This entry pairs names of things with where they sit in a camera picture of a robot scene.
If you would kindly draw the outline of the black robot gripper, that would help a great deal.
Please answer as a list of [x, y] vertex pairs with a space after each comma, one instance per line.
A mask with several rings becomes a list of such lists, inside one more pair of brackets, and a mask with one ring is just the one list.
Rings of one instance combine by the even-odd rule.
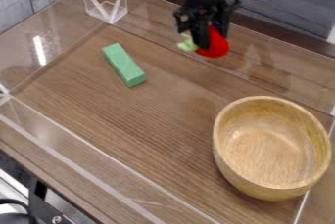
[[213, 6], [190, 5], [186, 2], [173, 13], [177, 31], [192, 33], [194, 44], [202, 48], [209, 48], [209, 24], [214, 26], [222, 37], [228, 37], [231, 16], [240, 8], [241, 0], [221, 0]]

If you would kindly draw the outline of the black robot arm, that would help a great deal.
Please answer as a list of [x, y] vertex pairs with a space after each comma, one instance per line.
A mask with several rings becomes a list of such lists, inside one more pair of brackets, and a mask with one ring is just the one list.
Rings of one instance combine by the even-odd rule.
[[173, 14], [177, 31], [188, 31], [196, 46], [208, 50], [213, 43], [209, 29], [213, 28], [222, 38], [228, 36], [231, 16], [240, 5], [241, 0], [185, 0]]

